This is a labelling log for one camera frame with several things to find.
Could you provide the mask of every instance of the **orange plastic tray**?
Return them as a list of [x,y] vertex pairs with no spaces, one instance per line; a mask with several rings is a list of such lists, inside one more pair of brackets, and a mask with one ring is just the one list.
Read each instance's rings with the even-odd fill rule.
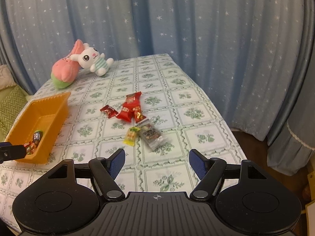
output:
[[32,140],[36,130],[43,131],[43,137],[35,153],[27,155],[19,162],[44,164],[56,141],[58,133],[68,116],[68,98],[70,92],[34,100],[18,119],[6,142],[23,145]]

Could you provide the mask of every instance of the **chevron pattern cushion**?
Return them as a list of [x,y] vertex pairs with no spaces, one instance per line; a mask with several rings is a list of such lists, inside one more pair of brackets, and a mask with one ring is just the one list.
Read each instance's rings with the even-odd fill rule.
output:
[[7,136],[15,118],[26,105],[27,101],[20,86],[16,86],[0,101],[0,132]]

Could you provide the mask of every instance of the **tablecloth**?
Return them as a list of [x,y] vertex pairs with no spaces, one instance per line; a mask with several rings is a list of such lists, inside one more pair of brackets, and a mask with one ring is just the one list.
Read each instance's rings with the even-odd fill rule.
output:
[[[116,61],[103,77],[83,69],[64,90],[56,90],[48,80],[32,100],[66,91],[71,91],[69,115],[47,163],[8,161],[0,166],[0,216],[17,231],[19,227],[12,214],[14,198],[63,159],[87,163],[96,157],[107,158],[118,148],[124,148],[126,162],[116,183],[125,194],[186,191],[188,195],[199,181],[188,162],[187,155],[192,148],[208,158],[220,157],[228,163],[240,164],[245,159],[207,95],[168,54]],[[107,104],[120,111],[125,96],[136,91],[142,91],[144,115],[169,139],[154,151],[140,138],[134,147],[123,144],[126,131],[134,122],[108,119],[100,112]],[[78,179],[78,183],[92,188],[88,179]],[[237,180],[226,180],[224,187],[235,183]]]

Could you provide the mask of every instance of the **bunny face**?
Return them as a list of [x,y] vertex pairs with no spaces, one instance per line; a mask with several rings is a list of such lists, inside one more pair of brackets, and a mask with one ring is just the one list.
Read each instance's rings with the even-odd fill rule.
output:
[[97,49],[89,47],[87,43],[84,43],[85,50],[81,54],[74,54],[70,56],[72,61],[78,61],[83,68],[90,68],[99,58],[100,53]]

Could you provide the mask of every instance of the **clear plastic package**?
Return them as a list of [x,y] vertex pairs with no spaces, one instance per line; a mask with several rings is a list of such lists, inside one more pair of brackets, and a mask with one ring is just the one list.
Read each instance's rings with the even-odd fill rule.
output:
[[164,145],[167,142],[167,138],[162,135],[150,119],[145,119],[136,125],[139,130],[139,136],[148,144],[148,146],[155,150],[159,146]]

